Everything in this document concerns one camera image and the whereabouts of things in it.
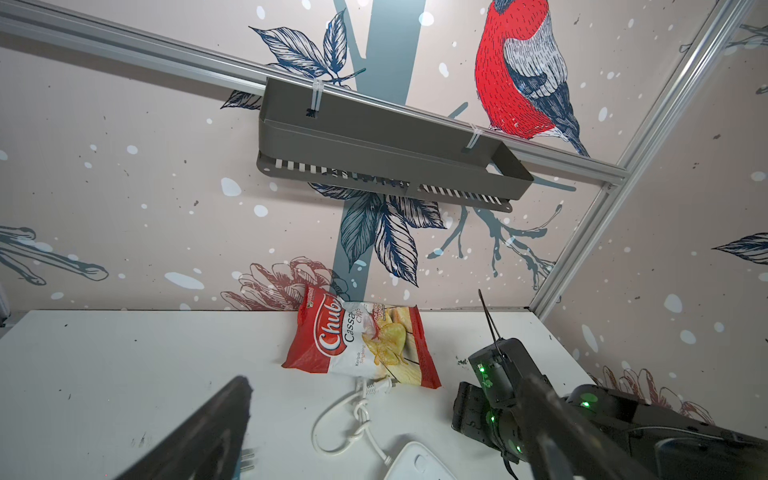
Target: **leaf illustration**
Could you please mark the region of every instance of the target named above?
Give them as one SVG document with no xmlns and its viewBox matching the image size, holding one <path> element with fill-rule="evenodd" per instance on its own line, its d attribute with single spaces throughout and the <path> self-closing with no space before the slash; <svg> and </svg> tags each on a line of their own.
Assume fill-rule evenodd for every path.
<svg viewBox="0 0 768 480">
<path fill-rule="evenodd" d="M 361 197 L 366 192 L 362 190 L 353 190 L 351 188 L 331 187 L 330 185 L 310 184 L 310 187 L 319 191 L 324 197 L 335 198 L 337 200 L 349 200 L 350 198 Z"/>
<path fill-rule="evenodd" d="M 326 36 L 323 39 L 323 52 L 326 65 L 336 73 L 346 63 L 346 26 L 344 25 L 344 13 L 346 9 L 337 13 L 328 24 Z"/>
<path fill-rule="evenodd" d="M 437 202 L 392 196 L 389 196 L 389 201 L 397 206 L 397 210 L 413 228 L 445 228 Z"/>
<path fill-rule="evenodd" d="M 264 40 L 283 67 L 289 70 L 296 69 L 312 78 L 328 73 L 328 67 L 320 50 L 302 32 L 288 27 L 271 30 L 251 28 Z"/>
<path fill-rule="evenodd" d="M 722 250 L 750 262 L 768 265 L 768 233 L 755 233 L 712 250 Z"/>
<path fill-rule="evenodd" d="M 244 91 L 232 90 L 230 97 L 224 102 L 222 108 L 247 108 L 248 110 L 261 110 L 261 95 L 248 94 Z"/>
<path fill-rule="evenodd" d="M 349 259 L 349 269 L 376 238 L 376 224 L 381 215 L 381 195 L 361 192 L 349 205 L 341 220 L 341 245 Z"/>
<path fill-rule="evenodd" d="M 419 258 L 406 219 L 391 202 L 384 203 L 381 212 L 374 246 L 379 261 L 391 274 L 419 286 L 416 282 Z"/>
</svg>

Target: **red bird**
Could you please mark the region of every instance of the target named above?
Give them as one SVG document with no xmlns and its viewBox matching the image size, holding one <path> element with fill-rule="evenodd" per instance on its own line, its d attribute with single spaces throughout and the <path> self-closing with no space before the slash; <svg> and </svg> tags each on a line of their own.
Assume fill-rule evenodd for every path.
<svg viewBox="0 0 768 480">
<path fill-rule="evenodd" d="M 568 69 L 552 34 L 547 0 L 494 0 L 475 63 L 475 83 L 491 126 L 517 137 L 579 140 Z"/>
</svg>

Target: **white device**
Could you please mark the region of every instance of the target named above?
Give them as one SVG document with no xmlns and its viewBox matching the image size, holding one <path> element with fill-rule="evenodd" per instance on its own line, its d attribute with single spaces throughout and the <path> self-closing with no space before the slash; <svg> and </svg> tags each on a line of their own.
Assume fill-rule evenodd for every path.
<svg viewBox="0 0 768 480">
<path fill-rule="evenodd" d="M 384 480 L 456 480 L 434 453 L 419 442 L 402 448 Z"/>
</svg>

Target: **red chips bag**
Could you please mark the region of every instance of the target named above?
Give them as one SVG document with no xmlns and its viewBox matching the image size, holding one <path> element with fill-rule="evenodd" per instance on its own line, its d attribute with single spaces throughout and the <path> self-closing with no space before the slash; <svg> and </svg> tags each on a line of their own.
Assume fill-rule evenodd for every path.
<svg viewBox="0 0 768 480">
<path fill-rule="evenodd" d="M 298 324 L 283 368 L 440 386 L 414 307 L 345 302 L 307 286 Z"/>
</svg>

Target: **tree branch illustration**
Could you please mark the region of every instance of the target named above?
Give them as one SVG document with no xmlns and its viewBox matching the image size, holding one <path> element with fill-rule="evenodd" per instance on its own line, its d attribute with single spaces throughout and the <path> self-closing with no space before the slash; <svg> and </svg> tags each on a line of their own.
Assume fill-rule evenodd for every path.
<svg viewBox="0 0 768 480">
<path fill-rule="evenodd" d="M 493 276 L 498 276 L 498 271 L 496 270 L 496 262 L 498 260 L 502 259 L 502 253 L 500 251 L 501 245 L 503 244 L 505 247 L 509 248 L 513 252 L 515 252 L 520 258 L 525 260 L 525 264 L 528 267 L 528 269 L 533 274 L 533 289 L 538 290 L 541 283 L 547 279 L 549 276 L 549 273 L 552 271 L 552 268 L 554 267 L 554 262 L 550 260 L 544 260 L 542 258 L 539 258 L 531 248 L 526 245 L 525 243 L 521 242 L 518 238 L 541 238 L 544 235 L 547 234 L 547 225 L 549 225 L 552 220 L 559 215 L 559 213 L 562 211 L 563 206 L 557 205 L 554 209 L 554 213 L 552 216 L 544 222 L 542 225 L 536 228 L 531 228 L 530 230 L 519 230 L 514 227 L 510 227 L 509 225 L 503 224 L 496 216 L 491 212 L 490 210 L 483 210 L 479 208 L 473 208 L 475 213 L 480 217 L 481 220 L 485 222 L 485 224 L 488 226 L 488 234 L 493 239 L 493 253 L 491 258 L 491 269 L 493 270 Z M 441 250 L 445 251 L 448 246 L 453 242 L 453 240 L 458 241 L 458 257 L 463 258 L 464 254 L 462 252 L 461 248 L 461 235 L 462 231 L 464 230 L 464 227 L 466 225 L 466 220 L 468 216 L 467 207 L 462 206 L 462 214 L 461 217 L 458 220 L 458 223 L 456 225 L 456 228 L 451 232 L 449 237 L 445 240 L 445 242 L 442 245 Z M 428 259 L 434 259 L 439 257 L 436 253 L 430 253 L 427 258 Z"/>
</svg>

